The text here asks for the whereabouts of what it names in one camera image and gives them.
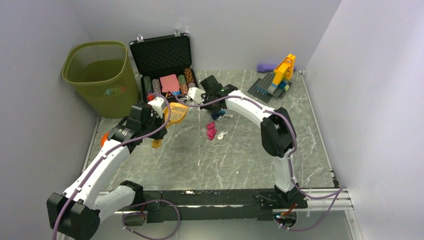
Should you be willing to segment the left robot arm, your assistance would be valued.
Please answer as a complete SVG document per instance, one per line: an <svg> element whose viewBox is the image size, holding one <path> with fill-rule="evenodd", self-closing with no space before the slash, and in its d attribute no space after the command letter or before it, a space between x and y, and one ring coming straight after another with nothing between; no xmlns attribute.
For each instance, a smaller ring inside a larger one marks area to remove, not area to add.
<svg viewBox="0 0 424 240"><path fill-rule="evenodd" d="M52 193L47 199L52 239L61 233L75 240L89 240L116 211L124 207L137 210L144 204L143 186L129 180L106 195L99 193L145 138L163 139L171 116L170 104L160 99L131 107L129 116L108 132L99 153L77 180L63 193Z"/></svg>

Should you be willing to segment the orange slotted plastic scoop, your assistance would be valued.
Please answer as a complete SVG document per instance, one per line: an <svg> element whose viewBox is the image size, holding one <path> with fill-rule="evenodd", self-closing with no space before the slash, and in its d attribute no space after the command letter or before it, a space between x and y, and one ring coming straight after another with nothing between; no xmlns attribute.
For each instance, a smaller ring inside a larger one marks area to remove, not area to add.
<svg viewBox="0 0 424 240"><path fill-rule="evenodd" d="M167 107L164 110L163 114L166 117L165 127L167 130L167 127L182 122L186 117L189 108L181 103L169 103L167 101L165 101L165 103L167 104ZM157 149L161 146L161 144L162 139L153 139L151 146Z"/></svg>

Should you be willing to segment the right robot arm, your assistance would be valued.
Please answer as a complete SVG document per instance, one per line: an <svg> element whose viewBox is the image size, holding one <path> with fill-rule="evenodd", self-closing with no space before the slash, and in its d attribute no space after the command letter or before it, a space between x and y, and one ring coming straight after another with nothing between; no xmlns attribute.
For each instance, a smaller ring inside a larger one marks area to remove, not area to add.
<svg viewBox="0 0 424 240"><path fill-rule="evenodd" d="M273 109L265 106L232 84L223 86L213 75L200 84L204 90L199 94L202 108L213 112L232 110L259 127L262 147L273 159L274 195L268 198L272 205L281 209L306 209L308 203L298 189L291 159L297 149L297 135L288 111L283 107Z"/></svg>

